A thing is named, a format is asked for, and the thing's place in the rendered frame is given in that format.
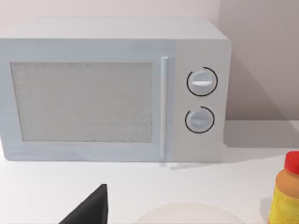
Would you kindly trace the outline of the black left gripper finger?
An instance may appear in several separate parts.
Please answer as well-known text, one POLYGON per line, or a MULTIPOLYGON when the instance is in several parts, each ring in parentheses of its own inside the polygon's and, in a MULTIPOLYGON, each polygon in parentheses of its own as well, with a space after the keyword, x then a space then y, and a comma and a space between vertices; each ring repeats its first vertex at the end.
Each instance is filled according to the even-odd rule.
POLYGON ((107 224, 108 190, 101 184, 59 224, 107 224))

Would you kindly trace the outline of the pale microwave door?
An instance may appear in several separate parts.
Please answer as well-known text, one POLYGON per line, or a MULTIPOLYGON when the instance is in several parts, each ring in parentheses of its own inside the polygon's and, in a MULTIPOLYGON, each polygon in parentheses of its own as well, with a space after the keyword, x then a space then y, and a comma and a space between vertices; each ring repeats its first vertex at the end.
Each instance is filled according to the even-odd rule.
POLYGON ((0 139, 5 158, 162 161, 163 56, 169 58, 167 158, 173 118, 173 41, 1 38, 0 139))

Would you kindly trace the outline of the round white coaster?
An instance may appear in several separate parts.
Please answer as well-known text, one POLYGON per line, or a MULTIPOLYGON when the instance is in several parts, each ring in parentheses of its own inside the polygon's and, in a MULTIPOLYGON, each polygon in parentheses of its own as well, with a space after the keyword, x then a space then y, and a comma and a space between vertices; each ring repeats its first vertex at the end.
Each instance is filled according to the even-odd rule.
POLYGON ((245 224, 231 213, 200 203, 172 203, 144 214, 135 224, 245 224))

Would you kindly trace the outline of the pale microwave oven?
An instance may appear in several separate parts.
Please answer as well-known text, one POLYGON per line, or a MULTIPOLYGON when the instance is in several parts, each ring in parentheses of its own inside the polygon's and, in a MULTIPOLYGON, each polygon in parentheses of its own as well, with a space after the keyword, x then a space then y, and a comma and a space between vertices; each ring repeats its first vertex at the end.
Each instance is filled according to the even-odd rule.
POLYGON ((167 158, 159 162, 218 162, 224 145, 230 40, 210 21, 196 17, 99 17, 37 18, 0 32, 1 38, 40 39, 159 39, 174 42, 175 77, 173 118, 167 158), (193 72, 210 70, 216 78, 212 92, 191 92, 188 78, 193 72), (213 125, 204 133, 186 124, 189 112, 200 108, 213 115, 213 125))

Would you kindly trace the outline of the small pale microwave knob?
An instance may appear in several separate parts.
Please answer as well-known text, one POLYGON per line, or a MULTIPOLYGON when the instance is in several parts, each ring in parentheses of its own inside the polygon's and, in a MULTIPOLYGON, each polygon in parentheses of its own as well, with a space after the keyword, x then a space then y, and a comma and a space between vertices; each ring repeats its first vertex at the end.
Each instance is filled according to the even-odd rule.
POLYGON ((213 115, 209 110, 200 108, 188 113, 186 124, 195 133, 204 133, 213 125, 213 115))

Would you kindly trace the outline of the large pale microwave knob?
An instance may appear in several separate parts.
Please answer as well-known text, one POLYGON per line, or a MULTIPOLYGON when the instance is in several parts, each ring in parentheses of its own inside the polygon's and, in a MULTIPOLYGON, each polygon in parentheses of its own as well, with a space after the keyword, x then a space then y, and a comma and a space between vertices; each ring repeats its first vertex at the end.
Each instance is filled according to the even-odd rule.
POLYGON ((210 70, 202 69, 193 72, 188 78, 188 87, 195 95, 207 95, 213 91, 215 85, 216 78, 210 70))

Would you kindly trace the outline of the orange bottle with red cap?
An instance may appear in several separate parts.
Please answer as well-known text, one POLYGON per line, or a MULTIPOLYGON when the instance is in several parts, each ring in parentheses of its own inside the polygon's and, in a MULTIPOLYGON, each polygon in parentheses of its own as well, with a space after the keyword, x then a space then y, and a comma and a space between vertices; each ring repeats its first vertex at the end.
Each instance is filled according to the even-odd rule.
POLYGON ((299 151, 285 155, 276 176, 268 224, 299 224, 299 151))

